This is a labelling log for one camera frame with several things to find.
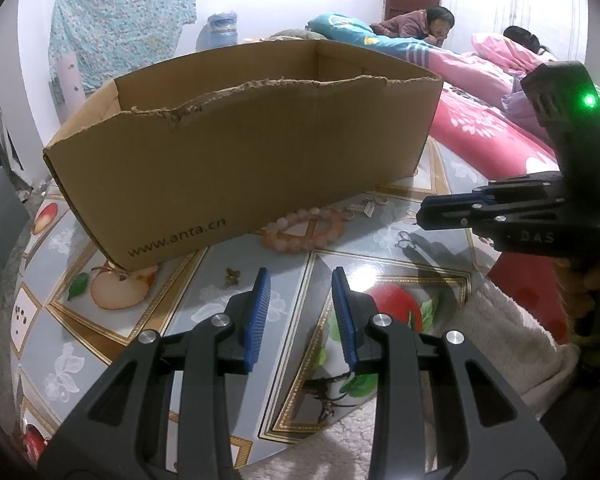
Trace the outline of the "person in maroon jacket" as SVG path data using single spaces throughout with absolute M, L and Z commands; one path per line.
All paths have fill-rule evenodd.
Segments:
M 430 6 L 371 24 L 370 28 L 379 36 L 413 38 L 441 47 L 454 25 L 455 16 L 449 9 L 444 6 Z

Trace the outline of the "white paper roll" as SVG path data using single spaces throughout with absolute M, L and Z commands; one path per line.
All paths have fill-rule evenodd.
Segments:
M 69 52 L 58 58 L 55 68 L 68 113 L 73 114 L 86 101 L 76 54 Z

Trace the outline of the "person under pink blanket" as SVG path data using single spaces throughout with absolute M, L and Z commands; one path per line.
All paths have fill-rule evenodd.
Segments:
M 503 30 L 503 36 L 516 42 L 516 44 L 520 44 L 536 55 L 553 54 L 552 50 L 541 44 L 541 41 L 535 34 L 522 27 L 510 25 Z

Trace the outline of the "pink floral quilt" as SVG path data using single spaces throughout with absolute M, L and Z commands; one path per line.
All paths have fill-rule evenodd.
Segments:
M 521 79 L 551 55 L 501 35 L 472 40 L 474 50 L 430 54 L 444 86 L 430 136 L 488 179 L 556 171 L 545 130 L 521 90 Z

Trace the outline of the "teal floral hanging cloth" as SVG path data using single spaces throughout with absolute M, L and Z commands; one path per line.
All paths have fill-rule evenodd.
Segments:
M 83 90 L 173 58 L 196 0 L 55 0 L 50 23 L 50 92 L 64 102 L 56 63 L 73 53 Z

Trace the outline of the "brown cardboard box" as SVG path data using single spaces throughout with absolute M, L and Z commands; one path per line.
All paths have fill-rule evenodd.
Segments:
M 106 82 L 43 157 L 102 254 L 136 271 L 410 176 L 442 87 L 341 42 L 241 44 Z

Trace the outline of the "blue water jug on dispenser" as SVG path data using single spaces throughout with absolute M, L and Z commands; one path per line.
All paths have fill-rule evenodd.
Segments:
M 237 14 L 233 11 L 208 17 L 208 45 L 211 49 L 238 44 Z

